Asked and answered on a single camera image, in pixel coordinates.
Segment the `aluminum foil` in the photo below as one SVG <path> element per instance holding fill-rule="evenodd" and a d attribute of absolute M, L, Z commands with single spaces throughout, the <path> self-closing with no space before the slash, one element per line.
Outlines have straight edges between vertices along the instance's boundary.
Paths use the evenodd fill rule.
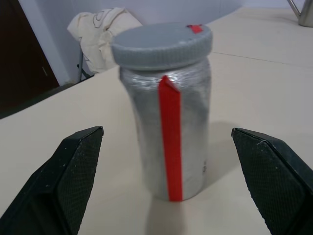
<path fill-rule="evenodd" d="M 162 71 L 120 68 L 134 110 L 144 180 L 153 195 L 168 200 L 158 85 L 167 75 L 181 93 L 181 159 L 183 200 L 203 186 L 208 145 L 211 72 L 205 58 L 195 64 Z"/>

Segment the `foil-wrapped jar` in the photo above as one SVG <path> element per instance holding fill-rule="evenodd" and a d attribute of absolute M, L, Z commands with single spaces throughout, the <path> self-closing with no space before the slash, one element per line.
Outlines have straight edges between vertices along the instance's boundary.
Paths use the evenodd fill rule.
<path fill-rule="evenodd" d="M 133 105 L 148 189 L 170 201 L 196 195 L 206 176 L 211 30 L 141 26 L 119 34 L 111 47 Z"/>

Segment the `beige table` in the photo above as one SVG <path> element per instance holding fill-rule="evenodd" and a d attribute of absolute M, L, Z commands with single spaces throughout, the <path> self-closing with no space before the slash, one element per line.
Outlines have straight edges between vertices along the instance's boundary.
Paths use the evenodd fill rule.
<path fill-rule="evenodd" d="M 0 120 L 0 213 L 28 177 L 77 130 L 104 126 L 81 235 L 269 235 L 230 133 L 285 140 L 313 167 L 313 29 L 289 9 L 243 8 L 210 24 L 213 90 L 209 179 L 183 203 L 151 197 L 141 179 L 134 117 L 118 68 Z"/>

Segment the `brown door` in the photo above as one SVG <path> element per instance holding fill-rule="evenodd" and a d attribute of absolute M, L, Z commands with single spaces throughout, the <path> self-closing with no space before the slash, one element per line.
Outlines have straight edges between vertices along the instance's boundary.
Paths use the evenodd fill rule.
<path fill-rule="evenodd" d="M 18 0 L 0 0 L 0 112 L 58 86 Z"/>

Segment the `table surface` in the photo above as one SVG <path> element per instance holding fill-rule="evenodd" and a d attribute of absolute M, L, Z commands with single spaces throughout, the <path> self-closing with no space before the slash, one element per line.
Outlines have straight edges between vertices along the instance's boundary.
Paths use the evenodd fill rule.
<path fill-rule="evenodd" d="M 233 127 L 284 140 L 310 166 L 313 29 L 291 9 L 240 10 L 214 33 L 208 185 L 182 203 L 142 183 L 134 117 L 118 68 L 0 120 L 0 213 L 63 138 L 104 127 L 97 173 L 79 234 L 269 235 L 246 187 Z"/>

